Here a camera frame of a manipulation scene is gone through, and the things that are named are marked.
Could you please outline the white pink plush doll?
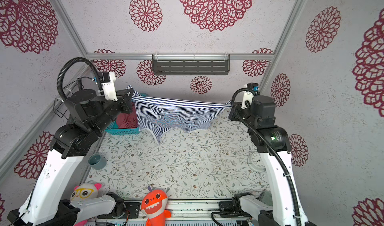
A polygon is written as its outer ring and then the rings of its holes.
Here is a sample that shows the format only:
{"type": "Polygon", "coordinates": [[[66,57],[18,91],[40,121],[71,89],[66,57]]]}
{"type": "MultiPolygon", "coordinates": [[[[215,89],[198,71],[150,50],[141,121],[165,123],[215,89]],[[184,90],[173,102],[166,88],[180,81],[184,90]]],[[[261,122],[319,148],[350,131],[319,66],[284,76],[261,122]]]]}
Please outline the white pink plush doll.
{"type": "Polygon", "coordinates": [[[100,183],[84,183],[82,185],[76,186],[73,193],[71,194],[70,201],[85,201],[95,199],[99,195],[99,190],[102,188],[100,183]]]}

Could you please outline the green cloth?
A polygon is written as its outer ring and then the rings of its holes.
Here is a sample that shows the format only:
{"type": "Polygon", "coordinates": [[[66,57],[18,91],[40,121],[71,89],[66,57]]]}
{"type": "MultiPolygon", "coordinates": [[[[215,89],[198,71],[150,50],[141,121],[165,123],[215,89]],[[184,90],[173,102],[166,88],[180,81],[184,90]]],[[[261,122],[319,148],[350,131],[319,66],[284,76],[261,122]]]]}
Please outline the green cloth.
{"type": "Polygon", "coordinates": [[[270,207],[273,206],[273,197],[271,191],[269,190],[262,191],[258,200],[270,207]]]}

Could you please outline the floral tablecloth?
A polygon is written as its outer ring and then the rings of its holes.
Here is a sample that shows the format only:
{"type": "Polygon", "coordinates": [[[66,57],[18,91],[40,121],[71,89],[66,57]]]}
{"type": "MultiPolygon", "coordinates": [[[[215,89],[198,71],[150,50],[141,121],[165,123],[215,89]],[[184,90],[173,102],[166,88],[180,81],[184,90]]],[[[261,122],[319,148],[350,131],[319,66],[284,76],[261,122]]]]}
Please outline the floral tablecloth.
{"type": "Polygon", "coordinates": [[[163,190],[170,199],[259,195],[269,187],[268,177],[248,166],[254,150],[247,128],[228,115],[224,110],[207,130],[173,128],[161,141],[148,130],[107,134],[99,148],[107,164],[91,169],[86,182],[100,183],[101,194],[114,192],[124,199],[143,198],[149,189],[163,190]]]}

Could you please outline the blue white striped tank top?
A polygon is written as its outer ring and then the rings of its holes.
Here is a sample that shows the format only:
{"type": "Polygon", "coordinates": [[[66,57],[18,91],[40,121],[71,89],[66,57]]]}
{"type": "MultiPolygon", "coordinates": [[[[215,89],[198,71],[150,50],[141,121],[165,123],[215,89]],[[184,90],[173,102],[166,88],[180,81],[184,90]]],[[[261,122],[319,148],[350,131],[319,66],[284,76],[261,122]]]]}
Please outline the blue white striped tank top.
{"type": "Polygon", "coordinates": [[[164,133],[172,128],[184,132],[207,130],[212,121],[224,110],[226,104],[148,97],[133,90],[132,102],[135,105],[140,130],[148,130],[161,142],[164,133]]]}

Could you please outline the red monster plush toy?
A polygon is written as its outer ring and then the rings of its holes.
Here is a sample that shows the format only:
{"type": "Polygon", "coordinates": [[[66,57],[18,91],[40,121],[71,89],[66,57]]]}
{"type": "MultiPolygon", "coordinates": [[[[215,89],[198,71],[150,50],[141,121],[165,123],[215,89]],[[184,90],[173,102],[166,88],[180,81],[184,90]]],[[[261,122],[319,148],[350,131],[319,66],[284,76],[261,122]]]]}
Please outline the red monster plush toy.
{"type": "Polygon", "coordinates": [[[149,193],[143,198],[141,212],[147,217],[146,226],[165,226],[166,219],[172,214],[166,210],[168,196],[162,190],[153,190],[148,186],[149,193]]]}

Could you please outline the teal plastic basket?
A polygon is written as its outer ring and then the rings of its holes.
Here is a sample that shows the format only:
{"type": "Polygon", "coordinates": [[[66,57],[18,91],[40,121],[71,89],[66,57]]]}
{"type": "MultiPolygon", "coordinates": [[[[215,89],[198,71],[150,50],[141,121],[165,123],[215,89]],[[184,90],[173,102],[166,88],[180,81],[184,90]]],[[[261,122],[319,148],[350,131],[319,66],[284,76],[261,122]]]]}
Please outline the teal plastic basket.
{"type": "Polygon", "coordinates": [[[132,129],[118,129],[116,124],[116,120],[113,121],[106,129],[105,132],[111,135],[131,135],[131,134],[139,134],[140,128],[132,128],[132,129]]]}

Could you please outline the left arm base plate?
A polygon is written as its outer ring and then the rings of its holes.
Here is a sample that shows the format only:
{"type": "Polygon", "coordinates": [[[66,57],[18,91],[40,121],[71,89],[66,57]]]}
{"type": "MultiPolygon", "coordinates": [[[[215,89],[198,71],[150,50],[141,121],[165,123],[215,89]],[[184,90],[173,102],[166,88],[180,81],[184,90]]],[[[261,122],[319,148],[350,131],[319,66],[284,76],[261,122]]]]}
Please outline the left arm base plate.
{"type": "Polygon", "coordinates": [[[97,216],[97,219],[137,219],[141,212],[141,203],[139,202],[125,202],[121,207],[121,211],[117,215],[114,212],[108,215],[97,216]]]}

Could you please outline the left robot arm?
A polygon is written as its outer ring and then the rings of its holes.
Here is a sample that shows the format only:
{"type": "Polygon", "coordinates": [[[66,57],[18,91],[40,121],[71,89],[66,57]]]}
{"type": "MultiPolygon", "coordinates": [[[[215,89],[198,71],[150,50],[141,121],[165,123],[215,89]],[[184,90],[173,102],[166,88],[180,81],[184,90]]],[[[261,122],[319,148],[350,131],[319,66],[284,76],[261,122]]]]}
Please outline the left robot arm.
{"type": "Polygon", "coordinates": [[[14,226],[73,226],[100,215],[120,217],[124,200],[115,193],[100,198],[71,202],[63,200],[66,187],[78,165],[104,130],[121,113],[132,110],[133,89],[116,91],[117,100],[107,100],[92,89],[64,97],[69,122],[59,128],[50,144],[47,161],[26,202],[10,211],[14,226]]]}

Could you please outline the grey wall shelf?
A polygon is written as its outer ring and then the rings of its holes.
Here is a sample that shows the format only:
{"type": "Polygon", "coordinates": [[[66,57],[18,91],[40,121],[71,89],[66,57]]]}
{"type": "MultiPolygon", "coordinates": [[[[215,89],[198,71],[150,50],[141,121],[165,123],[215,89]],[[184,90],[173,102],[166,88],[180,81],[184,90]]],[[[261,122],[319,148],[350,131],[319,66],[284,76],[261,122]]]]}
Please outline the grey wall shelf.
{"type": "Polygon", "coordinates": [[[228,75],[231,57],[228,54],[203,55],[152,55],[152,70],[157,76],[212,76],[228,75]]]}

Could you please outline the white alarm clock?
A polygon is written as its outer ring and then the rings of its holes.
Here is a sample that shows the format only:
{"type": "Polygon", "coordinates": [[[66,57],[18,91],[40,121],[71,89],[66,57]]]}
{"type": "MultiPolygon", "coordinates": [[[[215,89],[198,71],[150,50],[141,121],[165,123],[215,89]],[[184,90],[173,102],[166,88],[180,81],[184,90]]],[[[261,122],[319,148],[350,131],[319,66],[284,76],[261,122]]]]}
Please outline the white alarm clock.
{"type": "Polygon", "coordinates": [[[266,171],[266,167],[261,158],[261,154],[258,152],[251,152],[247,159],[247,165],[253,172],[263,173],[266,171]]]}

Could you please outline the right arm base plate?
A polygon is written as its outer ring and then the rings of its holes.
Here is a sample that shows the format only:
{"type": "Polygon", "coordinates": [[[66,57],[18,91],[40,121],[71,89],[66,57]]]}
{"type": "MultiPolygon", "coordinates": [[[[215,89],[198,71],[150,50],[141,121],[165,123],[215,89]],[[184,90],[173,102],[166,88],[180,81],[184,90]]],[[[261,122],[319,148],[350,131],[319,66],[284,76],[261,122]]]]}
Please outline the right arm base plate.
{"type": "Polygon", "coordinates": [[[243,217],[250,218],[251,215],[243,212],[239,207],[237,207],[232,201],[220,201],[219,202],[219,213],[220,216],[224,218],[228,217],[243,217]]]}

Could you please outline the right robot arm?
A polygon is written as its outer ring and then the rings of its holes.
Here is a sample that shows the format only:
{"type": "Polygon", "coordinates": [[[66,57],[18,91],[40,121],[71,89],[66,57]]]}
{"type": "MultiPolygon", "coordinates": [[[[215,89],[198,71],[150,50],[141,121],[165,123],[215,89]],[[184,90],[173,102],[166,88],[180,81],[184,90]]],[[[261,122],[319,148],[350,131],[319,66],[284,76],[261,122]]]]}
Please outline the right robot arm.
{"type": "Polygon", "coordinates": [[[232,215],[249,215],[260,226],[311,226],[295,184],[289,136],[275,124],[275,109],[271,97],[250,90],[244,92],[242,103],[232,103],[229,118],[248,128],[265,165],[273,200],[272,206],[268,206],[251,194],[237,194],[232,215]]]}

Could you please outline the grey-green cup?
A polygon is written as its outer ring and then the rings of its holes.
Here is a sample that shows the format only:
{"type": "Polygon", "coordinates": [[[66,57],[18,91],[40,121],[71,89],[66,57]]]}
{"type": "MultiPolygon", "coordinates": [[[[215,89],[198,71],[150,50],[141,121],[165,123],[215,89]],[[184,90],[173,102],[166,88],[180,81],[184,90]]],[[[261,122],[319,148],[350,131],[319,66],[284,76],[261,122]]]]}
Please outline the grey-green cup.
{"type": "Polygon", "coordinates": [[[88,165],[94,170],[102,170],[107,164],[107,160],[100,154],[93,154],[88,159],[88,165]]]}

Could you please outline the maroon tank top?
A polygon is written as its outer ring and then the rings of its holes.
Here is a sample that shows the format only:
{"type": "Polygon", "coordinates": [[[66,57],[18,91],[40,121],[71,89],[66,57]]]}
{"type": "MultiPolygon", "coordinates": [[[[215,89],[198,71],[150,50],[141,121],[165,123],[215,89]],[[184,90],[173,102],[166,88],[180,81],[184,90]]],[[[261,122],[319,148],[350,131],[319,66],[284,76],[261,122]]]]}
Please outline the maroon tank top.
{"type": "Polygon", "coordinates": [[[139,122],[136,113],[136,107],[134,104],[132,105],[131,113],[121,113],[116,118],[116,124],[118,126],[118,129],[138,128],[139,122]]]}

